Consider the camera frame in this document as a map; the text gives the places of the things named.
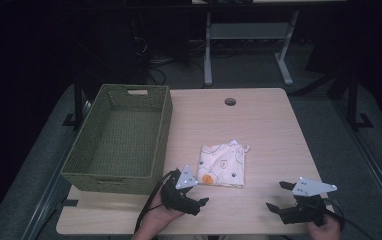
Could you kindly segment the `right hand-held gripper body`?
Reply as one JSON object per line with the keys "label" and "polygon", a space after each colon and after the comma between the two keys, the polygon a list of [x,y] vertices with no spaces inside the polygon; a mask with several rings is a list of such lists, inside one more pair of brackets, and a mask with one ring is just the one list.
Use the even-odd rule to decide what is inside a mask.
{"label": "right hand-held gripper body", "polygon": [[323,215],[327,212],[323,193],[337,190],[334,184],[300,177],[291,191],[296,200],[293,207],[280,209],[279,216],[284,224],[314,222],[323,225]]}

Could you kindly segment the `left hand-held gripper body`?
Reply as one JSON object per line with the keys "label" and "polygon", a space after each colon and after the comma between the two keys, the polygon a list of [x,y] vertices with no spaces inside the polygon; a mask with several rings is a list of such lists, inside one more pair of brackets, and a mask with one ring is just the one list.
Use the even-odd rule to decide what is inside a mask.
{"label": "left hand-held gripper body", "polygon": [[184,171],[185,173],[182,173],[175,169],[170,172],[170,176],[161,187],[161,201],[167,209],[196,216],[200,212],[202,201],[191,199],[186,194],[198,181],[188,166],[185,166]]}

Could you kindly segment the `white printed cloth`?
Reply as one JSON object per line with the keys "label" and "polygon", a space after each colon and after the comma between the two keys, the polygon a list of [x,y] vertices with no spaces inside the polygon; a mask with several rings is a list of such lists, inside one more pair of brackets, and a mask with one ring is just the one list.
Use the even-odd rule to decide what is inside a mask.
{"label": "white printed cloth", "polygon": [[245,185],[245,159],[250,146],[233,140],[207,146],[200,151],[197,180],[202,185],[242,188]]}

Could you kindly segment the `green woven basket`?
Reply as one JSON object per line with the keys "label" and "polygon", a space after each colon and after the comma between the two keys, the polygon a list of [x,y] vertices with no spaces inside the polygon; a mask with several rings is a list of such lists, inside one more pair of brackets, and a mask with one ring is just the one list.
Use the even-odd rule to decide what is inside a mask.
{"label": "green woven basket", "polygon": [[61,175],[81,191],[150,194],[163,175],[172,111],[167,86],[103,85]]}

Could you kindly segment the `person's left hand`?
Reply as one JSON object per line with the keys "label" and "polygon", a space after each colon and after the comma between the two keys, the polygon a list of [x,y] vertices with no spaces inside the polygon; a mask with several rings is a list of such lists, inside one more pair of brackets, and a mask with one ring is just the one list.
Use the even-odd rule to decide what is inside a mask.
{"label": "person's left hand", "polygon": [[154,196],[149,208],[150,211],[144,215],[140,227],[131,240],[152,240],[171,222],[184,215],[183,212],[167,209],[162,204],[160,192]]}

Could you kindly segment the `person's right hand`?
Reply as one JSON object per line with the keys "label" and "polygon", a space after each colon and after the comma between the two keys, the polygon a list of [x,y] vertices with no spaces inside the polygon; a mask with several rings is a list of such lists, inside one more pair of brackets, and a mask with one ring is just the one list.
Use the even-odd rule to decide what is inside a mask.
{"label": "person's right hand", "polygon": [[340,240],[340,224],[334,218],[325,215],[324,224],[317,226],[314,222],[306,224],[312,240]]}

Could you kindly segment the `black metal stand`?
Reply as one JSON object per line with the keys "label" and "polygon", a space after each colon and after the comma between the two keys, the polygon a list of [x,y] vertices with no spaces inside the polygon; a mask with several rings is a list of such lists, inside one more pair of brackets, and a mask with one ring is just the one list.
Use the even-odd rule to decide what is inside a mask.
{"label": "black metal stand", "polygon": [[347,110],[346,120],[351,129],[358,132],[361,128],[372,128],[373,124],[365,113],[357,111],[358,80],[354,71],[347,74]]}
{"label": "black metal stand", "polygon": [[63,126],[71,126],[78,129],[85,118],[85,102],[88,100],[92,90],[87,71],[79,66],[73,68],[73,91],[74,91],[74,112],[66,115]]}

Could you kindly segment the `metal floor rail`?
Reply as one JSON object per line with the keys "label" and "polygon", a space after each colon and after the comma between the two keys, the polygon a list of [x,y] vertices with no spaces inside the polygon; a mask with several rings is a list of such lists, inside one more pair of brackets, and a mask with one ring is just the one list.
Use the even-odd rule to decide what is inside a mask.
{"label": "metal floor rail", "polygon": [[78,135],[81,122],[88,114],[90,107],[91,103],[88,100],[84,103],[76,103],[75,112],[66,115],[62,126],[71,128],[71,136],[69,137],[69,141],[64,145],[61,156],[56,161],[55,169],[50,176],[42,197],[38,201],[32,218],[29,220],[21,240],[36,240],[40,232],[44,229],[44,226],[51,219],[51,216],[57,211],[57,205],[54,204],[54,198],[56,197],[58,189],[63,182],[61,170],[73,142]]}
{"label": "metal floor rail", "polygon": [[374,125],[365,113],[356,112],[354,116],[349,117],[349,108],[345,108],[339,101],[333,101],[332,105],[337,112],[337,115],[344,122],[350,137],[356,144],[359,152],[361,153],[366,168],[371,175],[378,191],[382,196],[382,169],[377,163],[377,159],[374,157],[373,152],[368,147],[366,141],[360,134],[361,129],[373,129]]}

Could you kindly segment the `white metal desk frame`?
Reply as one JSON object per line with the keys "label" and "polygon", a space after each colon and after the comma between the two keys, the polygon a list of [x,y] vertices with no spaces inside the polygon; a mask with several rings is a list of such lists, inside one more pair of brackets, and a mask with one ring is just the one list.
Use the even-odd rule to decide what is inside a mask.
{"label": "white metal desk frame", "polygon": [[293,84],[285,62],[299,11],[292,13],[288,22],[273,23],[215,23],[211,20],[211,13],[206,14],[205,24],[205,53],[203,58],[204,85],[211,86],[211,41],[212,40],[282,40],[282,49],[274,54],[276,64],[286,86]]}

